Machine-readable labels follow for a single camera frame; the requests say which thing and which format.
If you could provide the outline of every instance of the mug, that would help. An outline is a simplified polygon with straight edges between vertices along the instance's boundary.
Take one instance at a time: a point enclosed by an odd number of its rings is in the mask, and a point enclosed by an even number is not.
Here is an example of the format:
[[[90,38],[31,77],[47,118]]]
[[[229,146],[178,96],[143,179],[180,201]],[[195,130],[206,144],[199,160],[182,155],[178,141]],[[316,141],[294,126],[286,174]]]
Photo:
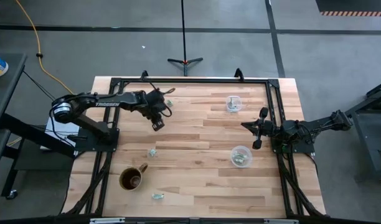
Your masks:
[[[137,189],[142,182],[142,173],[148,168],[148,164],[142,164],[139,169],[135,167],[129,167],[125,169],[118,181],[120,182],[120,186],[124,190],[135,190]]]

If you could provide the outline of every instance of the tripod base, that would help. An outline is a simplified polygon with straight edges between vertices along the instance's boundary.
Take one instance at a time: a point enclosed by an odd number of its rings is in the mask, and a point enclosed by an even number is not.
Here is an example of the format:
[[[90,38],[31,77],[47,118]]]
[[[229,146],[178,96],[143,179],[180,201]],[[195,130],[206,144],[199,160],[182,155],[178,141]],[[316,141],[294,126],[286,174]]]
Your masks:
[[[188,76],[188,65],[191,64],[192,62],[201,62],[203,61],[203,58],[196,58],[192,60],[176,60],[176,59],[167,59],[168,62],[176,62],[180,63],[181,65],[184,66],[184,76]]]

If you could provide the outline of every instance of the gray concrete floor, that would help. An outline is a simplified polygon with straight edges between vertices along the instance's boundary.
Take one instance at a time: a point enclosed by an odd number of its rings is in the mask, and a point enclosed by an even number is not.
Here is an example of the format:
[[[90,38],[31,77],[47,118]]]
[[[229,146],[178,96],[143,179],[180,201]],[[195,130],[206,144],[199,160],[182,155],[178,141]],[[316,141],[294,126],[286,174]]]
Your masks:
[[[324,17],[314,1],[271,0],[278,29],[381,30],[381,17]],[[68,26],[180,27],[176,0],[22,0],[36,24]],[[188,27],[269,28],[264,0],[185,0]],[[1,1],[0,22],[26,24],[13,0]],[[180,33],[39,32],[44,65],[73,91],[88,91],[96,75],[182,75],[166,62],[182,58]],[[279,35],[286,77],[297,81],[306,120],[346,110],[381,83],[381,36]],[[270,34],[187,34],[188,58],[204,61],[190,76],[278,77]],[[26,71],[55,96],[65,90],[40,70],[32,31],[0,30],[0,52],[25,52]],[[25,122],[44,124],[50,101],[22,77],[8,111]],[[381,222],[381,183],[355,183],[369,166],[356,131],[322,133],[315,144],[319,181],[332,217]],[[0,190],[9,160],[0,163]],[[0,198],[0,219],[59,213],[68,173],[20,172],[20,196]]]

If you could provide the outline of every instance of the wooden table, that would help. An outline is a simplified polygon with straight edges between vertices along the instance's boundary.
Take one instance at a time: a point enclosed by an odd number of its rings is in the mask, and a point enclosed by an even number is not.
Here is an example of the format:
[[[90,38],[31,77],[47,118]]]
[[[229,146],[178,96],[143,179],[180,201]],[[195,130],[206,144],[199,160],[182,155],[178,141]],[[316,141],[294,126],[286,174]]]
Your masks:
[[[110,79],[95,77],[92,91],[108,93]],[[286,119],[302,120],[295,80],[279,81]],[[252,150],[250,168],[237,169],[230,161],[233,147],[252,148],[255,137],[240,123],[258,119],[261,107],[268,106],[264,85],[155,85],[162,91],[176,88],[174,93],[166,95],[174,103],[173,116],[164,118],[166,126],[155,132],[151,122],[139,113],[121,110],[119,145],[112,159],[103,216],[285,217],[278,164],[268,138],[263,138],[260,150]],[[126,87],[126,91],[136,90],[148,92],[152,88],[147,83],[131,83]],[[244,108],[240,112],[226,112],[225,99],[230,95],[242,98]],[[87,116],[101,121],[103,112],[103,108],[92,108]],[[148,156],[151,148],[157,150],[155,157]],[[63,211],[71,209],[89,186],[94,159],[94,152],[86,152],[75,160]],[[118,182],[121,172],[144,162],[149,168],[142,185],[132,192],[123,190]],[[314,164],[304,154],[295,154],[294,162],[301,189],[324,213]],[[289,193],[296,211],[293,191]],[[155,200],[152,194],[164,194],[164,198]]]

